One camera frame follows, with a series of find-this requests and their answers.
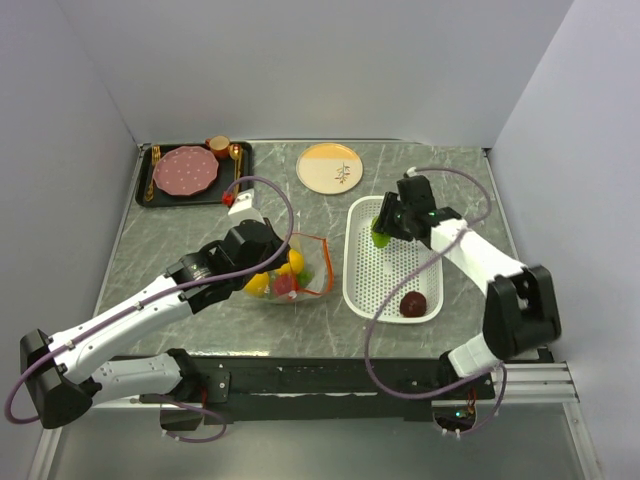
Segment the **yellow toy lemon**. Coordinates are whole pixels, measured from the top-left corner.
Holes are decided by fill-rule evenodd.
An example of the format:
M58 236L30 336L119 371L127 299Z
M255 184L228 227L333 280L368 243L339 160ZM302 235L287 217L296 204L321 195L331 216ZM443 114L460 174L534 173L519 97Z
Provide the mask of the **yellow toy lemon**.
M255 274L244 286L243 291L253 297L264 297L270 288L270 276L268 273Z

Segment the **green toy vegetable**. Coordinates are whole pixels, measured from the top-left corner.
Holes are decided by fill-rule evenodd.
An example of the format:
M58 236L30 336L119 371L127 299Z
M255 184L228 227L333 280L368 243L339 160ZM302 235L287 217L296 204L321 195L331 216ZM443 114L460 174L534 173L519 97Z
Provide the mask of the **green toy vegetable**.
M297 280L299 283L307 283L310 282L313 278L314 278L315 274L313 271L310 270L302 270L298 275L297 275Z

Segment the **red toy fruit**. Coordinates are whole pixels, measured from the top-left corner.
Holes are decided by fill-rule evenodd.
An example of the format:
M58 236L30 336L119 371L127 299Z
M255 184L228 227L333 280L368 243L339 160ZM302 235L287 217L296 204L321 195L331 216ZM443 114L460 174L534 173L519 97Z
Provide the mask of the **red toy fruit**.
M295 293L297 288L296 277L294 275L277 275L271 283L272 293L276 297L289 296Z

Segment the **dark maroon toy fruit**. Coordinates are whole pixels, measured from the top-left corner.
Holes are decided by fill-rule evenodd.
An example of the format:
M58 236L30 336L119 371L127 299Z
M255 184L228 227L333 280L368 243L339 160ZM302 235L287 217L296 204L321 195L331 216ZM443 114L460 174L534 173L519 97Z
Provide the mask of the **dark maroon toy fruit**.
M407 292L400 301L399 312L405 318L418 318L426 314L428 303L426 297L417 291Z

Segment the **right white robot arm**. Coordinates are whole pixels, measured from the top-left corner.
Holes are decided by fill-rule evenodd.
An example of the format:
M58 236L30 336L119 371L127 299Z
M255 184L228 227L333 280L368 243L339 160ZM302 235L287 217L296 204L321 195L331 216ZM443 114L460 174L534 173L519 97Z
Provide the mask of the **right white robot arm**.
M561 336L549 270L504 254L455 210L437 207L425 176L405 176L384 195L373 231L442 253L485 297L481 332L439 359L437 384L445 396L460 398L473 375Z

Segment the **green toy leaf slice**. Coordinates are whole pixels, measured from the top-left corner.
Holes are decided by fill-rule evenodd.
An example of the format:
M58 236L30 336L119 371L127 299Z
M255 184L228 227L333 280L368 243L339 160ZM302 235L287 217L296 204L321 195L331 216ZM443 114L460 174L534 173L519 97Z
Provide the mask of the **green toy leaf slice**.
M391 237L388 234L377 232L377 225L378 217L375 216L371 222L371 239L376 248L383 249L390 243Z

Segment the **clear orange zip bag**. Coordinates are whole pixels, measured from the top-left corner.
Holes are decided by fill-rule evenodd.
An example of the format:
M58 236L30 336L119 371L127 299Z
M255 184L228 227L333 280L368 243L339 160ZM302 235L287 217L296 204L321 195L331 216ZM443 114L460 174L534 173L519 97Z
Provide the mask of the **clear orange zip bag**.
M295 249L304 256L304 270L314 272L315 276L310 282L299 283L297 280L298 274L294 275L297 283L296 292L291 293L289 296L276 297L272 293L271 283L277 275L280 275L278 273L278 268L273 271L265 272L270 276L270 288L269 292L264 297L257 298L248 295L243 290L242 292L254 300L276 304L294 304L309 299L319 298L327 294L331 290L334 280L327 240L322 237L295 232L291 236L289 247L290 249Z

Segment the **yellow toy pear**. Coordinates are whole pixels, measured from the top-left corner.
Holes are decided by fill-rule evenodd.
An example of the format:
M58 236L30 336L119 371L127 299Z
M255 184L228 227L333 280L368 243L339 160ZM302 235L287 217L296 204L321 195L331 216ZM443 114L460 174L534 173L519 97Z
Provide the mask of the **yellow toy pear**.
M304 266L304 256L295 249L290 249L287 254L287 262L278 269L278 273L280 275L297 275L304 270Z

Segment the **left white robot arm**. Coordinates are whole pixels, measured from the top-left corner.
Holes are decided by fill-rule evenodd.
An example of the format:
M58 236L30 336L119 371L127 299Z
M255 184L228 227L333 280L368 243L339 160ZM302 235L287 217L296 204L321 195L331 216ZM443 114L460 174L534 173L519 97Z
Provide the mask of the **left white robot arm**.
M144 362L117 361L124 347L187 319L241 290L256 273L282 266L289 237L268 220L244 220L221 240L182 256L139 293L63 332L33 330L20 340L21 383L46 429L65 426L92 406L129 395L168 394L184 402L199 374L180 349Z

